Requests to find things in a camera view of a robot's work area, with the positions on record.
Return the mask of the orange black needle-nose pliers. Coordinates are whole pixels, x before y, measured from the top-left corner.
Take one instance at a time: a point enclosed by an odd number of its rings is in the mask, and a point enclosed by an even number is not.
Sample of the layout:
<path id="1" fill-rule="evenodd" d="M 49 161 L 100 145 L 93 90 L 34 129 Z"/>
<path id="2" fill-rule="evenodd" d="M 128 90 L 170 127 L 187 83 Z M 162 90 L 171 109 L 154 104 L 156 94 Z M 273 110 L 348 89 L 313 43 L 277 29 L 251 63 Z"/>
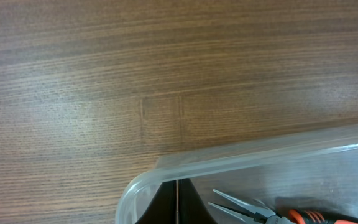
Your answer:
<path id="1" fill-rule="evenodd" d="M 282 215 L 260 200 L 256 204 L 245 202 L 220 190 L 213 192 L 236 204 L 240 210 L 218 205 L 213 202 L 208 204 L 245 224 L 358 224 L 358 218 L 339 213 L 330 213 L 320 210 L 289 209 L 288 215 Z"/>

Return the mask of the clear plastic container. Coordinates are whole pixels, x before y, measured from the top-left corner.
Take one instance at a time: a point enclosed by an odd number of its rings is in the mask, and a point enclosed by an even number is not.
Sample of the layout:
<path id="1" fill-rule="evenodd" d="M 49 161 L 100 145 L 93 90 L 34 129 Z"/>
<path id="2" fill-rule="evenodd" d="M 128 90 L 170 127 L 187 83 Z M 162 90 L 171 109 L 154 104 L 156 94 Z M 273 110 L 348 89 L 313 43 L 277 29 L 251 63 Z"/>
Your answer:
<path id="1" fill-rule="evenodd" d="M 137 176 L 116 209 L 117 223 L 136 223 L 163 182 L 190 179 L 217 223 L 243 223 L 210 206 L 240 210 L 220 190 L 282 215 L 310 209 L 358 218 L 358 125 L 290 134 L 161 157 Z"/>

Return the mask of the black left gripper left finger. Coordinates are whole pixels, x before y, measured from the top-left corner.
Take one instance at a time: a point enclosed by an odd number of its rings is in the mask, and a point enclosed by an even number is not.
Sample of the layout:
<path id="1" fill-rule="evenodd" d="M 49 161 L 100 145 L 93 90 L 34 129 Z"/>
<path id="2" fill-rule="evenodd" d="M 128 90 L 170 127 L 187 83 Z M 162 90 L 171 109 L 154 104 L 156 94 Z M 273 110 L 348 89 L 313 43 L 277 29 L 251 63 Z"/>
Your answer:
<path id="1" fill-rule="evenodd" d="M 177 183 L 175 180 L 163 182 L 136 224 L 176 224 L 176 192 Z"/>

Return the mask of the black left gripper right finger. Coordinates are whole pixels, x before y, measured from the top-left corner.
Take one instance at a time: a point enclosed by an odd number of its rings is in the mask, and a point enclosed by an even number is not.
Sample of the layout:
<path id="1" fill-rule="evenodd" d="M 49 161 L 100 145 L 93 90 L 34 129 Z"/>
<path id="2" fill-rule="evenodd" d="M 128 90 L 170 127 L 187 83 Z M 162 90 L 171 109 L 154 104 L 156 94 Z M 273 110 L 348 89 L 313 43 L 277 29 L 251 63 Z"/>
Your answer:
<path id="1" fill-rule="evenodd" d="M 179 224 L 217 224 L 190 179 L 178 181 Z"/>

